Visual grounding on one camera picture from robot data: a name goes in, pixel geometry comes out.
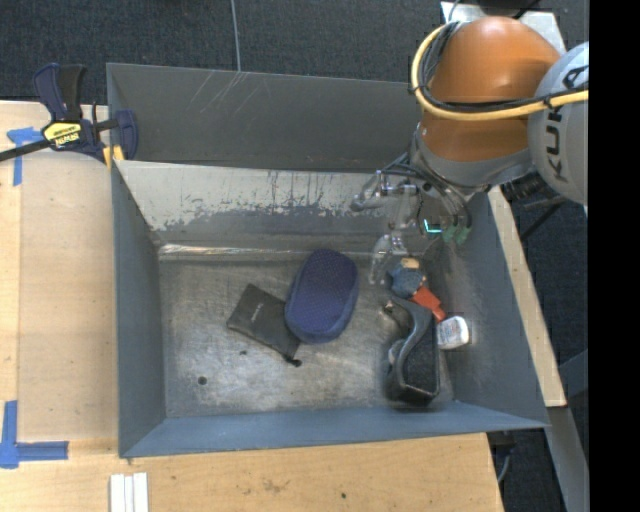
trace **green light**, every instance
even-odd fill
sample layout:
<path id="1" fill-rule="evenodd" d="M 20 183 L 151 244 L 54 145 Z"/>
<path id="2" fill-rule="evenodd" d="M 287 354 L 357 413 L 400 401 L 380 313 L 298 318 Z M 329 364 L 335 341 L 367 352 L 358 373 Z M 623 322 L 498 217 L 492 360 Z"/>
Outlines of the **green light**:
<path id="1" fill-rule="evenodd" d="M 427 230 L 427 233 L 442 233 L 442 230 L 439 228 L 435 228 L 435 229 L 431 229 L 429 228 L 429 223 L 427 222 L 427 219 L 424 219 L 424 229 Z"/>

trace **wooden board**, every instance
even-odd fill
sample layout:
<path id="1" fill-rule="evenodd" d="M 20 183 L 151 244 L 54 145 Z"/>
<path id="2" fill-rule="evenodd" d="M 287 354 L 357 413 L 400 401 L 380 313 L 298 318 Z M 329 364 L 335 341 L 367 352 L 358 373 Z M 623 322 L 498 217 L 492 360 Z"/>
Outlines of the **wooden board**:
<path id="1" fill-rule="evenodd" d="M 115 440 L 0 474 L 0 511 L 105 512 L 114 473 L 146 472 L 150 510 L 503 511 L 484 434 L 284 450 L 118 459 Z"/>
<path id="2" fill-rule="evenodd" d="M 489 192 L 493 216 L 500 234 L 502 250 L 509 268 L 511 284 L 518 301 L 525 334 L 529 341 L 531 358 L 538 374 L 540 389 L 547 407 L 567 405 L 556 356 L 549 339 L 549 332 L 542 315 L 529 265 L 522 250 L 520 235 L 513 219 L 509 203 L 499 187 Z"/>
<path id="3" fill-rule="evenodd" d="M 2 133 L 29 126 L 39 129 L 49 117 L 39 103 L 3 102 L 0 108 Z M 100 107 L 98 117 L 105 115 L 106 107 Z M 12 147 L 8 139 L 3 144 L 2 149 Z M 108 171 L 97 160 L 70 152 L 45 149 L 22 158 L 19 187 L 12 185 L 14 161 L 3 162 L 0 168 L 4 239 L 0 398 L 18 398 L 19 440 L 114 437 Z"/>

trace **small blue object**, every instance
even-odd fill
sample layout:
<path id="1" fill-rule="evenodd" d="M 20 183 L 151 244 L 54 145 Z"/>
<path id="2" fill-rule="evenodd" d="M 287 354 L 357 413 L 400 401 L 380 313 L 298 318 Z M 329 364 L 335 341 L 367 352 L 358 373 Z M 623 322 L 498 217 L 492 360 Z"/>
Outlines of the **small blue object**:
<path id="1" fill-rule="evenodd" d="M 413 296 L 424 281 L 424 275 L 419 270 L 405 268 L 398 263 L 389 275 L 393 279 L 391 291 L 401 299 L 409 299 Z"/>
<path id="2" fill-rule="evenodd" d="M 19 128 L 17 130 L 9 130 L 7 137 L 17 146 L 20 147 L 23 144 L 30 144 L 32 142 L 39 142 L 43 139 L 42 134 L 38 130 L 34 130 L 33 127 Z M 13 164 L 13 186 L 17 187 L 22 183 L 22 157 L 16 157 Z"/>
<path id="3" fill-rule="evenodd" d="M 351 319 L 358 291 L 355 263 L 339 252 L 318 249 L 296 274 L 285 304 L 285 323 L 304 343 L 334 340 Z"/>
<path id="4" fill-rule="evenodd" d="M 67 460 L 67 441 L 50 443 L 16 442 L 18 420 L 18 402 L 13 400 L 4 404 L 2 422 L 2 442 L 0 442 L 0 468 L 16 469 L 20 462 L 36 460 Z"/>

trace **black wallet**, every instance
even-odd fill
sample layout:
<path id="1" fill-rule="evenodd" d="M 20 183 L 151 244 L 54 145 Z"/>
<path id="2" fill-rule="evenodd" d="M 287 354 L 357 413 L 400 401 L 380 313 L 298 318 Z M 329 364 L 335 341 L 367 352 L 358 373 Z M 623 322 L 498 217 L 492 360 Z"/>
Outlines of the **black wallet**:
<path id="1" fill-rule="evenodd" d="M 227 320 L 227 327 L 276 350 L 284 359 L 300 366 L 294 359 L 300 340 L 284 321 L 285 301 L 252 284 L 247 285 Z"/>

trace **blue eyeglass case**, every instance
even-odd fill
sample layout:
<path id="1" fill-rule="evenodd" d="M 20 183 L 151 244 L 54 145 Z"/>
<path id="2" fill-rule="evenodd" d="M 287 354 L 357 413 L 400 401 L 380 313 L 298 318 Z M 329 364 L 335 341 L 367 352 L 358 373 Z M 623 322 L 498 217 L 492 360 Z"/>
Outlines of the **blue eyeglass case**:
<path id="1" fill-rule="evenodd" d="M 337 251 L 318 249 L 305 260 L 291 285 L 285 323 L 304 343 L 332 341 L 351 320 L 358 291 L 353 260 Z"/>

